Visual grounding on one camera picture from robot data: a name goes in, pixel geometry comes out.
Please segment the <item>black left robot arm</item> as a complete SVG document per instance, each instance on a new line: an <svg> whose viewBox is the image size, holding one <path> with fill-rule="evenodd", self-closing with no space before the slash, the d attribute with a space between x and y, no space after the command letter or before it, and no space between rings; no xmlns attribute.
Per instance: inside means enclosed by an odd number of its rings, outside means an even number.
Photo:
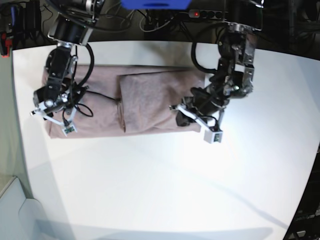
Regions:
<svg viewBox="0 0 320 240"><path fill-rule="evenodd" d="M222 140L221 123L230 100L245 98L253 91L254 57L257 33L263 27L263 8L262 0L231 0L222 20L200 30L192 41L192 63L199 71L211 74L210 83L204 88L191 88L191 96L183 97L181 103L169 108L177 113L179 127L197 123L204 129L204 140L209 144ZM198 40L217 28L224 30L217 42L218 66L205 68L197 61Z"/></svg>

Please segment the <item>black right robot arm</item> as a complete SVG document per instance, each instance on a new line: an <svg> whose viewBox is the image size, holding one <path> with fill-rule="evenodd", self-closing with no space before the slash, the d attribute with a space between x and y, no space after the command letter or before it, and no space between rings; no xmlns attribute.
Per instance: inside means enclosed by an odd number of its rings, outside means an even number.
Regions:
<svg viewBox="0 0 320 240"><path fill-rule="evenodd" d="M44 120L50 138L117 137L121 123L119 76L122 67L95 64L89 45L102 16L102 0L51 0L58 16L48 32L56 41L33 94L33 116Z"/></svg>

